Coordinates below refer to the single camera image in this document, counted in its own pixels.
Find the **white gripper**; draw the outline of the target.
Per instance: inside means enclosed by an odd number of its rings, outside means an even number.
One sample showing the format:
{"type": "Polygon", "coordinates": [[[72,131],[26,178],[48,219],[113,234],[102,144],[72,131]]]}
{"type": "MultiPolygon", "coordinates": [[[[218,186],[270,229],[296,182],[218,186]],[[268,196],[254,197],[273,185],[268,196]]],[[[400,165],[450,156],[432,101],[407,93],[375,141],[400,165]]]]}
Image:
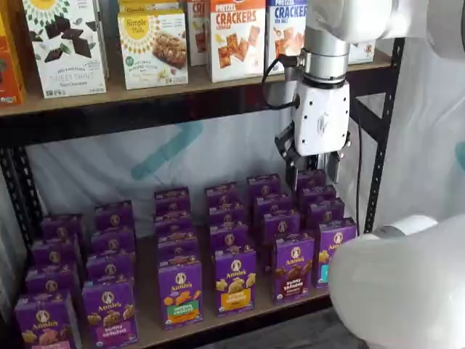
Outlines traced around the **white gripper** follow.
{"type": "Polygon", "coordinates": [[[325,170],[331,182],[339,181],[344,150],[352,144],[349,126],[350,86],[348,82],[322,87],[298,81],[290,123],[275,136],[275,145],[285,161],[286,183],[297,191],[298,176],[310,156],[327,154],[325,170]]]}

